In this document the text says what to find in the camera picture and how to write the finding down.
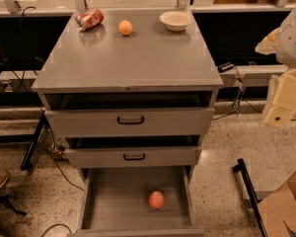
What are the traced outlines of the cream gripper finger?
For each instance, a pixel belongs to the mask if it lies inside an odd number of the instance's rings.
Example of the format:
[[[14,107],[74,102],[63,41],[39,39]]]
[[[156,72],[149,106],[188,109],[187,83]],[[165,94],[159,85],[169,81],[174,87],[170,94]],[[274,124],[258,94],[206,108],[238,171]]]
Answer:
[[[282,128],[296,115],[296,69],[281,76],[272,75],[268,85],[263,123],[268,127]]]
[[[279,29],[275,29],[270,32],[265,38],[262,39],[262,41],[257,44],[255,51],[263,55],[275,54],[277,49],[278,35]]]

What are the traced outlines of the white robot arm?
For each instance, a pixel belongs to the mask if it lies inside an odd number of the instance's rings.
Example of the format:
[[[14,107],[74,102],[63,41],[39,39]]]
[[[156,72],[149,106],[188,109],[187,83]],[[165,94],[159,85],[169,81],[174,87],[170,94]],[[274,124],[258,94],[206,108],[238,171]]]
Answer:
[[[287,67],[280,76],[269,81],[267,102],[262,123],[282,128],[296,115],[296,7],[255,48],[260,54],[275,54],[276,60]]]

